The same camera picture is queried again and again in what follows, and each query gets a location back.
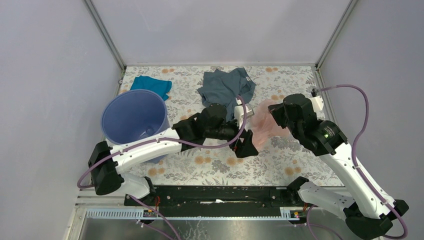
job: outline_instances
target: towel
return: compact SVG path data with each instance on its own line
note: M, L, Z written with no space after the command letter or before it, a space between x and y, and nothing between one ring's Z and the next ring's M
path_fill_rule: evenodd
M138 76L134 79L131 89L146 89L157 93L165 101L169 98L167 93L171 90L172 82L151 78L149 76Z
M201 95L203 105L221 104L226 107L226 120L234 118L234 107L237 106L236 97L240 95L245 103L252 100L256 84L250 80L244 67L231 72L216 69L214 72L203 74L203 86L197 91Z

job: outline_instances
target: gray wall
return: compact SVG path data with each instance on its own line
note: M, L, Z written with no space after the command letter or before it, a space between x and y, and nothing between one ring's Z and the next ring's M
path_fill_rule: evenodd
M120 70L81 0L2 0L0 36L0 239L59 240Z
M424 234L423 24L424 1L360 1L321 69L327 86L354 84L367 93L369 123L358 157L388 193L409 204L408 239ZM352 89L334 89L330 98L352 142L364 100ZM396 226L390 233L401 234Z
M180 65L315 63L349 0L93 2L128 65Z

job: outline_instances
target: blue bin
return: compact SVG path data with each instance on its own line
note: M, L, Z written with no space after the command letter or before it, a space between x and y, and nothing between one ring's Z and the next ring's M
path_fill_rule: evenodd
M145 89L127 91L115 97L104 109L101 130L114 144L128 144L158 134L170 127L164 100ZM147 163L157 164L158 156Z

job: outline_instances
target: floral tablecloth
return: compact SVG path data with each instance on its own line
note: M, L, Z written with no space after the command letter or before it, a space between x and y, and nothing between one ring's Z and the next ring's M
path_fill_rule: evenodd
M204 108L197 92L204 72L215 69L229 72L234 68L236 66L129 66L119 92L129 91L134 78L140 75L172 81L169 99L165 101L172 126ZM245 69L256 83L250 102L253 109L266 99L281 102L284 96L295 93L310 97L315 86L310 66L245 66ZM204 144L222 143L224 141L207 139ZM143 163L129 171L150 177L155 185L287 186L303 176L320 186L342 186L325 163L291 136L271 138L258 156L236 158L228 147L193 148L169 154L158 164Z

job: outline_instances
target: gray-blue cloth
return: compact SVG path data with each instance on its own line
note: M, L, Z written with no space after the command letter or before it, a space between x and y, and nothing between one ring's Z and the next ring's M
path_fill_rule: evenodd
M197 91L201 95L203 105L221 104L226 107L226 120L234 118L234 107L237 106L236 97L240 95L245 103L252 100L256 84L250 80L244 67L231 72L216 69L214 72L203 74L203 86Z

